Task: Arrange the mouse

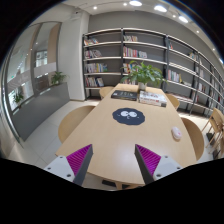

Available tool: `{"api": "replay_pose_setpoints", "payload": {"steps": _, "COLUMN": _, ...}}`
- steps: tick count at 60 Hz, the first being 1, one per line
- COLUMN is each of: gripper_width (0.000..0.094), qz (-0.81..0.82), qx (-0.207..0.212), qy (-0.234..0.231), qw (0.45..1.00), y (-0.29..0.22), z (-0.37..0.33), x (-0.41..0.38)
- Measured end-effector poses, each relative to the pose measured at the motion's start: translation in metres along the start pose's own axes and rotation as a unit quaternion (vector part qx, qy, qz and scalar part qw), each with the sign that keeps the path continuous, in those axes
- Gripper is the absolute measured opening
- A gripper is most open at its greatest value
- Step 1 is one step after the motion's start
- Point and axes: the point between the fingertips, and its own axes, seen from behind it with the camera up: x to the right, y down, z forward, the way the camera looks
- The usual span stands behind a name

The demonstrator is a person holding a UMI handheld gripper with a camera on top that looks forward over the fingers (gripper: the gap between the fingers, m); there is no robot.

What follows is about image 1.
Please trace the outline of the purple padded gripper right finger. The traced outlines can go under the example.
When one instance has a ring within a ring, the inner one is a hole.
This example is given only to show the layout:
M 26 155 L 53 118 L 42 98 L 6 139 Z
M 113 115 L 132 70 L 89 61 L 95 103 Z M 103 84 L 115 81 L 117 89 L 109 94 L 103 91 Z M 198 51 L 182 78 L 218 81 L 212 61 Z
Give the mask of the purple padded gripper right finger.
M 168 155 L 160 156 L 138 144 L 135 145 L 135 157 L 145 184 L 150 184 L 182 169 L 181 165 Z

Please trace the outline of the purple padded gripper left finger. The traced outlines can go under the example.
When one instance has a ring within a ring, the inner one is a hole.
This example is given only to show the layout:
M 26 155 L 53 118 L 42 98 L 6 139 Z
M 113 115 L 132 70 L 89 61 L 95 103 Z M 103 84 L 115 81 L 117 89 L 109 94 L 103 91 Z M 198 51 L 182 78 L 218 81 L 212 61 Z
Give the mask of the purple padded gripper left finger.
M 44 170 L 81 186 L 92 156 L 92 145 L 87 145 L 68 156 L 59 155 Z

